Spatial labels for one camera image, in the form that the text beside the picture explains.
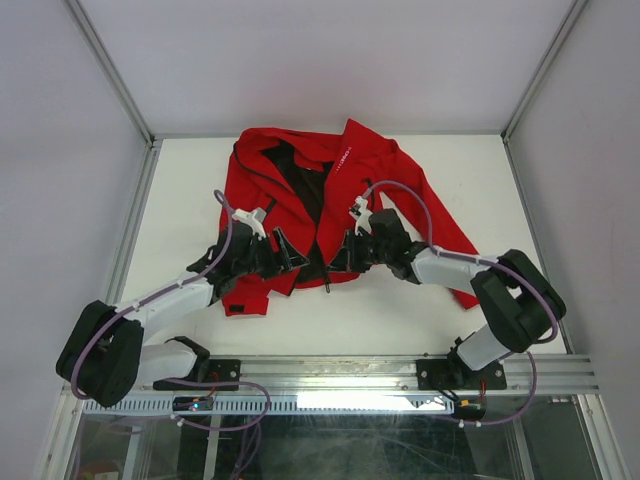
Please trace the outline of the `red zip jacket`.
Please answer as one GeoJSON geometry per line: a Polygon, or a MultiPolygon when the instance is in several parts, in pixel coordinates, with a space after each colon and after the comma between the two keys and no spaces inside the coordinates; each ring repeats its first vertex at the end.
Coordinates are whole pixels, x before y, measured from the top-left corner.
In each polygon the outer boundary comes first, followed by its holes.
{"type": "Polygon", "coordinates": [[[222,301],[226,315],[264,315],[272,292],[290,295],[356,279],[354,273],[330,272],[327,266],[355,224],[349,208],[369,187],[375,189],[370,210],[381,209],[381,198],[387,196],[421,235],[433,236],[435,245],[475,253],[422,167],[396,141],[354,120],[341,134],[245,130],[229,158],[225,197],[235,209],[264,209],[265,228],[281,228],[310,263],[270,280],[240,279],[222,301]]]}

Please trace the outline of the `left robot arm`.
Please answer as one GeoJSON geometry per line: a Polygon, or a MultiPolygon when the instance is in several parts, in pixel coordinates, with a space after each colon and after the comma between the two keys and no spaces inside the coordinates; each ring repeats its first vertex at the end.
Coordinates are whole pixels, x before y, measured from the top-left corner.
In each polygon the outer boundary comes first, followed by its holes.
{"type": "Polygon", "coordinates": [[[137,384],[200,388],[210,373],[206,348],[185,336],[155,345],[149,339],[221,301],[245,276],[269,280],[308,263],[281,229],[266,234],[235,222],[168,284],[118,305],[100,300],[86,305],[55,371],[71,384],[75,395],[103,407],[117,404],[137,384]]]}

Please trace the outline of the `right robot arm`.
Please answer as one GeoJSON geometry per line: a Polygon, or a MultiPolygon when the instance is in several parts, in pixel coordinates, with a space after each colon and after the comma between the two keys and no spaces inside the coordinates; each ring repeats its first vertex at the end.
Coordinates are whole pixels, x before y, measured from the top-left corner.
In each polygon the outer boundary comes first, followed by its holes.
{"type": "Polygon", "coordinates": [[[364,273],[374,265],[416,285],[440,285],[475,297],[486,324],[458,338],[446,357],[419,368],[433,389],[477,389],[499,372],[500,360],[524,353],[546,333],[557,335],[564,300],[522,251],[496,258],[473,256],[414,241],[392,209],[350,210],[355,220],[329,265],[333,272],[364,273]]]}

